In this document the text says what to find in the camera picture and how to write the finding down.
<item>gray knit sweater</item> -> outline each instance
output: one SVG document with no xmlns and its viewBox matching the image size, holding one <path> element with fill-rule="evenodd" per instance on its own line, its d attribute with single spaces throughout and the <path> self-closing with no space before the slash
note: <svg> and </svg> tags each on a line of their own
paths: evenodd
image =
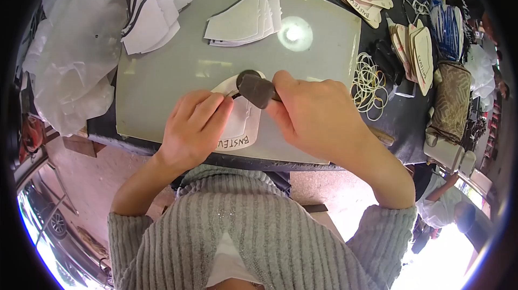
<svg viewBox="0 0 518 290">
<path fill-rule="evenodd" d="M 373 205 L 343 243 L 263 172 L 200 166 L 184 183 L 154 223 L 109 215 L 117 289 L 205 289 L 225 231 L 265 289 L 390 288 L 417 215 Z"/>
</svg>

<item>dark table surface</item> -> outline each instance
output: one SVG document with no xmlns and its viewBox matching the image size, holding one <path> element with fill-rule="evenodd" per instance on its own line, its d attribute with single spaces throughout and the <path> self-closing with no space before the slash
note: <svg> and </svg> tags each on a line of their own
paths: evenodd
<svg viewBox="0 0 518 290">
<path fill-rule="evenodd" d="M 342 8 L 346 8 L 357 14 L 352 7 L 345 5 L 340 0 L 331 1 Z M 368 50 L 369 45 L 377 39 L 390 41 L 387 23 L 385 21 L 385 12 L 391 17 L 395 23 L 407 25 L 407 17 L 401 6 L 402 0 L 392 0 L 394 7 L 382 10 L 382 18 L 379 28 L 373 29 L 365 21 L 362 21 L 362 31 L 360 34 L 359 52 Z M 413 11 L 407 5 L 409 17 L 413 19 Z M 427 25 L 424 16 L 420 17 L 423 23 Z M 117 88 L 117 77 L 112 82 Z M 404 98 L 395 96 L 387 103 L 383 111 L 383 115 L 376 122 L 368 120 L 364 114 L 362 118 L 371 126 L 379 128 L 382 131 L 395 137 L 395 142 L 388 149 L 400 159 L 404 164 L 422 163 L 426 161 L 426 155 L 423 153 L 424 130 L 427 122 L 427 111 L 432 105 L 435 91 L 430 90 L 427 96 L 422 96 L 417 89 L 415 98 Z M 106 145 L 120 147 L 126 151 L 131 151 L 140 155 L 153 155 L 159 148 L 160 144 L 149 142 L 137 138 L 122 138 L 117 134 L 115 128 L 115 99 L 108 112 L 100 117 L 89 119 L 87 121 L 88 138 Z M 212 153 L 206 160 L 206 164 L 218 166 L 233 167 L 248 170 L 262 171 L 318 171 L 318 170 L 341 170 L 342 168 L 331 165 L 291 163 L 283 161 L 262 160 L 256 158 L 248 158 L 234 155 L 224 155 Z"/>
</svg>

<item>pile of rubber bands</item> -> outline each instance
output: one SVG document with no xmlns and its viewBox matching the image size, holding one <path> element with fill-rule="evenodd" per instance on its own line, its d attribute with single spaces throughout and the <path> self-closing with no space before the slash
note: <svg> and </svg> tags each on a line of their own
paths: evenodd
<svg viewBox="0 0 518 290">
<path fill-rule="evenodd" d="M 356 59 L 356 72 L 351 86 L 351 95 L 359 112 L 365 112 L 367 118 L 376 121 L 381 118 L 383 108 L 387 104 L 388 92 L 385 89 L 385 75 L 378 70 L 371 56 L 367 53 L 359 53 Z M 385 100 L 376 95 L 378 90 L 383 90 Z M 369 110 L 380 109 L 376 118 L 369 117 Z"/>
</svg>

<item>wooden handle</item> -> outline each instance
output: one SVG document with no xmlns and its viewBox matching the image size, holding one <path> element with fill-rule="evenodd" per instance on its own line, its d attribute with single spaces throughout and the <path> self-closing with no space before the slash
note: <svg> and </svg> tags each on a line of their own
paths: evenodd
<svg viewBox="0 0 518 290">
<path fill-rule="evenodd" d="M 367 127 L 372 132 L 372 134 L 374 136 L 376 136 L 380 140 L 380 142 L 382 142 L 383 144 L 385 144 L 387 146 L 392 146 L 392 144 L 394 144 L 395 139 L 391 135 L 387 134 L 384 131 L 379 130 L 378 128 L 374 128 L 369 125 L 367 125 Z"/>
</svg>

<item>gray cutting board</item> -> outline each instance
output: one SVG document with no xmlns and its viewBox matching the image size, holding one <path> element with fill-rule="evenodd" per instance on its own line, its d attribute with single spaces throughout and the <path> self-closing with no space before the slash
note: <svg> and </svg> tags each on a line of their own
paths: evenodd
<svg viewBox="0 0 518 290">
<path fill-rule="evenodd" d="M 180 31 L 164 47 L 131 56 L 122 48 L 116 95 L 119 134 L 161 142 L 165 121 L 180 96 L 211 90 L 245 69 L 259 70 L 268 79 L 284 69 L 296 79 L 334 79 L 351 87 L 361 28 L 356 15 L 325 0 L 281 0 L 283 20 L 300 17 L 309 24 L 313 40 L 306 50 L 285 47 L 291 48 L 286 30 L 240 47 L 209 46 L 203 39 L 207 19 L 236 1 L 193 0 L 180 13 Z M 255 144 L 222 153 L 328 164 L 287 144 L 264 111 Z"/>
</svg>

